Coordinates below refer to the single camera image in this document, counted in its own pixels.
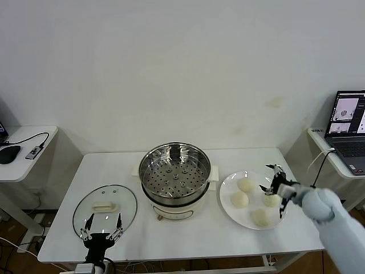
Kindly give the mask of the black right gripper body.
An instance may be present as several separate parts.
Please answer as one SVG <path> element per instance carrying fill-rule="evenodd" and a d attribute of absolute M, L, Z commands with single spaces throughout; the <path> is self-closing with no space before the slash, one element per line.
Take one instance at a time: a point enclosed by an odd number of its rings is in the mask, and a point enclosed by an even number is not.
<path fill-rule="evenodd" d="M 270 195 L 277 195 L 282 184 L 286 184 L 286 174 L 284 172 L 275 173 L 270 186 Z"/>

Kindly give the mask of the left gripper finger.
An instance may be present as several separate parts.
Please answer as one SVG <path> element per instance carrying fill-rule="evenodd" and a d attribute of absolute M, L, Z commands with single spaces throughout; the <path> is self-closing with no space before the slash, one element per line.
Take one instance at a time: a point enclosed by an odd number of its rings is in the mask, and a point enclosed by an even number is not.
<path fill-rule="evenodd" d="M 119 212 L 118 219 L 117 219 L 117 222 L 116 222 L 116 228 L 114 229 L 113 232 L 111 232 L 106 237 L 106 239 L 108 239 L 108 240 L 119 240 L 120 237 L 122 236 L 122 234 L 123 234 L 122 217 L 121 217 L 121 213 Z"/>
<path fill-rule="evenodd" d="M 92 236 L 90 233 L 92 222 L 94 219 L 94 213 L 86 220 L 84 227 L 80 229 L 80 238 L 82 240 L 91 240 Z"/>

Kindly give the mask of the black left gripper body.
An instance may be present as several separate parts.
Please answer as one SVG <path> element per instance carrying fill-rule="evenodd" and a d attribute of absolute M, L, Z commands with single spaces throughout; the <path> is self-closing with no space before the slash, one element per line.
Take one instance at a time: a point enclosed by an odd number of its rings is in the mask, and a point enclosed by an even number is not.
<path fill-rule="evenodd" d="M 102 263 L 106 250 L 112 247 L 112 240 L 107 239 L 106 233 L 92 233 L 83 239 L 83 244 L 88 249 L 85 262 Z"/>

